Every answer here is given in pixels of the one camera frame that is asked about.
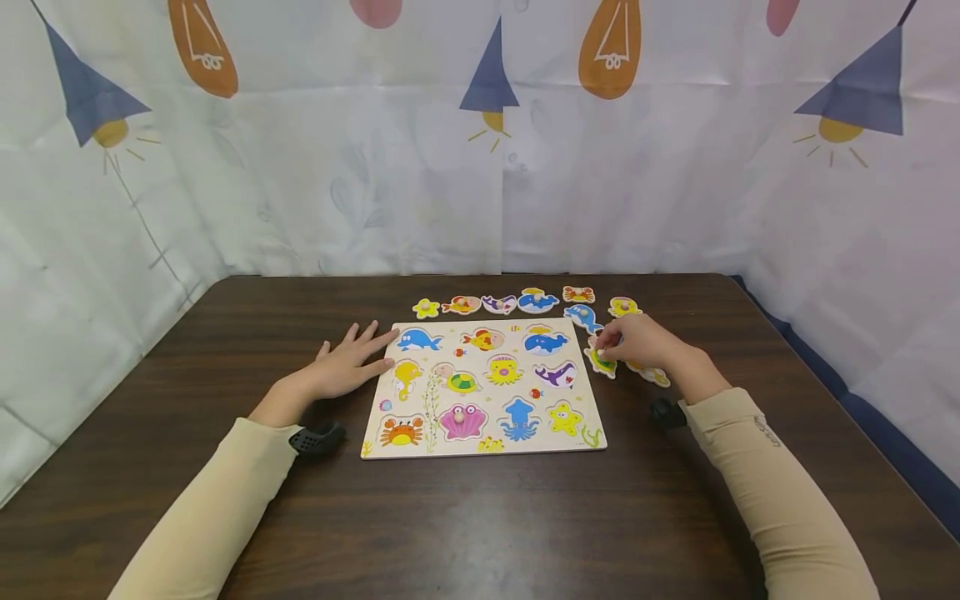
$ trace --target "black wrist strap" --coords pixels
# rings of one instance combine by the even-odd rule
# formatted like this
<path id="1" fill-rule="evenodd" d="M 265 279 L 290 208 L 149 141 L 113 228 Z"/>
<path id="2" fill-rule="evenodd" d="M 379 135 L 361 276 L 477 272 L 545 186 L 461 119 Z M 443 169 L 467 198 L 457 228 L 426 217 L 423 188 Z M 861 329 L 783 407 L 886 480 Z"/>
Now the black wrist strap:
<path id="1" fill-rule="evenodd" d="M 346 436 L 346 428 L 334 421 L 323 425 L 319 429 L 304 427 L 290 437 L 290 446 L 300 456 L 322 456 L 336 450 Z"/>

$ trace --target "beige sleeve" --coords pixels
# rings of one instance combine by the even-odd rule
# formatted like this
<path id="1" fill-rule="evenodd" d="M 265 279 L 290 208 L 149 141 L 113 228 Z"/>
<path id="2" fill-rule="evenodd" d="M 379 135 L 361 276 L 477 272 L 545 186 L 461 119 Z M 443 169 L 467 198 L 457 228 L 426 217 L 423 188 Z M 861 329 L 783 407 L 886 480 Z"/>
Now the beige sleeve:
<path id="1" fill-rule="evenodd" d="M 772 600 L 878 598 L 860 551 L 746 391 L 681 407 L 759 551 Z"/>
<path id="2" fill-rule="evenodd" d="M 173 503 L 109 600 L 213 600 L 297 457 L 300 428 L 238 419 Z"/>

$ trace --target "pink shape print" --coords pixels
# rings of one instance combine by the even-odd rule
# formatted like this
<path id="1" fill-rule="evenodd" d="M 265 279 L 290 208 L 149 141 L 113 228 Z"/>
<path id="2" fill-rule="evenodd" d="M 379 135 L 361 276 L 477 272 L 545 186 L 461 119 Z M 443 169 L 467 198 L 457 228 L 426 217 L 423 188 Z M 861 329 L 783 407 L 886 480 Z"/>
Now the pink shape print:
<path id="1" fill-rule="evenodd" d="M 387 29 L 400 18 L 403 0 L 350 0 L 357 18 L 374 29 Z"/>
<path id="2" fill-rule="evenodd" d="M 800 0 L 770 0 L 767 5 L 767 28 L 770 33 L 777 37 L 786 33 L 798 6 Z"/>

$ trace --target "left hand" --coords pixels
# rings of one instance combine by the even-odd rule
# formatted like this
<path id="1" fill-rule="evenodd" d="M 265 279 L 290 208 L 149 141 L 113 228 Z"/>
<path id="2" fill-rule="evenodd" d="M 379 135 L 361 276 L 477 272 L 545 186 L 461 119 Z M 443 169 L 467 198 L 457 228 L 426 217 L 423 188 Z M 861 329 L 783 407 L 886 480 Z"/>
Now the left hand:
<path id="1" fill-rule="evenodd" d="M 274 384 L 250 414 L 250 420 L 270 427 L 297 424 L 303 411 L 314 400 L 348 394 L 369 379 L 389 371 L 394 366 L 391 358 L 364 365 L 372 354 L 384 349 L 399 335 L 399 331 L 393 330 L 374 338 L 377 325 L 377 321 L 372 322 L 357 337 L 360 325 L 354 323 L 343 342 L 334 349 L 329 342 L 324 342 L 312 363 Z"/>

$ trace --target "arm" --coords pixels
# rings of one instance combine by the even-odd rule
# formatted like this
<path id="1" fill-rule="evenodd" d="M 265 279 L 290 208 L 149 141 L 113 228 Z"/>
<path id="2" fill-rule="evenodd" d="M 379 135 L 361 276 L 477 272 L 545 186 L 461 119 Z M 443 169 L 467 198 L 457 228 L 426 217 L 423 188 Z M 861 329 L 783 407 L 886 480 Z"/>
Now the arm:
<path id="1" fill-rule="evenodd" d="M 247 419 L 238 419 L 143 542 L 109 600 L 216 598 L 250 541 L 297 456 L 288 443 L 306 407 L 342 396 L 392 365 L 364 361 L 397 332 L 373 338 L 377 323 L 359 337 L 350 328 L 334 350 L 324 342 L 309 366 L 284 377 Z"/>
<path id="2" fill-rule="evenodd" d="M 756 544 L 770 597 L 878 598 L 843 521 L 750 396 L 733 389 L 705 352 L 649 316 L 614 324 L 597 344 L 606 359 L 662 366 L 680 387 L 690 429 L 723 475 Z"/>

